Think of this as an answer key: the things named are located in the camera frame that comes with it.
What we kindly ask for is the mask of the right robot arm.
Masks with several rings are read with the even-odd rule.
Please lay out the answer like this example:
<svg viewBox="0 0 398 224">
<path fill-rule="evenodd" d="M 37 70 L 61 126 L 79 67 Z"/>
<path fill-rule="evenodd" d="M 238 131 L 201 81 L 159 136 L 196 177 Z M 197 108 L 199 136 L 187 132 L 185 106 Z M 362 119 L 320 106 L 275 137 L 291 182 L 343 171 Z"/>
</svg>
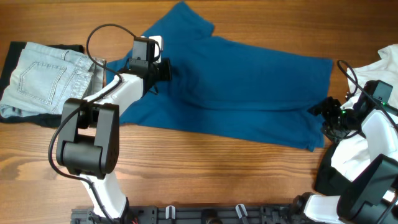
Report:
<svg viewBox="0 0 398 224">
<path fill-rule="evenodd" d="M 314 107 L 327 126 L 360 134 L 333 144 L 317 177 L 317 194 L 305 193 L 289 207 L 298 223 L 397 223 L 397 109 L 388 105 L 392 86 L 366 82 L 353 108 L 327 98 Z"/>
</svg>

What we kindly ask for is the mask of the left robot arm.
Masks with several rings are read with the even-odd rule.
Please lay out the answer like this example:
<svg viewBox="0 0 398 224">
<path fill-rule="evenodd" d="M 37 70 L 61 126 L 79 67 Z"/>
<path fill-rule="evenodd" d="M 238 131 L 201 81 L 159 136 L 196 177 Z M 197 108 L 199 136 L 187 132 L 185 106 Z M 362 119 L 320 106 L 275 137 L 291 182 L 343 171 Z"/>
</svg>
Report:
<svg viewBox="0 0 398 224">
<path fill-rule="evenodd" d="M 168 58 L 162 58 L 161 36 L 137 37 L 132 57 L 112 82 L 84 99 L 70 98 L 51 147 L 53 168 L 67 168 L 67 178 L 85 186 L 94 208 L 93 223 L 137 223 L 114 171 L 119 157 L 119 118 L 146 93 L 158 94 L 157 82 L 172 78 Z"/>
</svg>

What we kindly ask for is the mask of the blue t-shirt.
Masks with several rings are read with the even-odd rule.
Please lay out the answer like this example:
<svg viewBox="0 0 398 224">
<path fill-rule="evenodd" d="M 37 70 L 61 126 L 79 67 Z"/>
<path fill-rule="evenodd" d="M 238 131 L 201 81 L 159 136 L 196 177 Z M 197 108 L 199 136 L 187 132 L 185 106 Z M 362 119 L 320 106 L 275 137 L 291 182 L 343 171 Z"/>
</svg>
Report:
<svg viewBox="0 0 398 224">
<path fill-rule="evenodd" d="M 172 79 L 133 103 L 121 124 L 322 147 L 323 118 L 309 109 L 328 94 L 332 60 L 240 44 L 213 30 L 184 2 L 146 30 L 164 39 Z"/>
</svg>

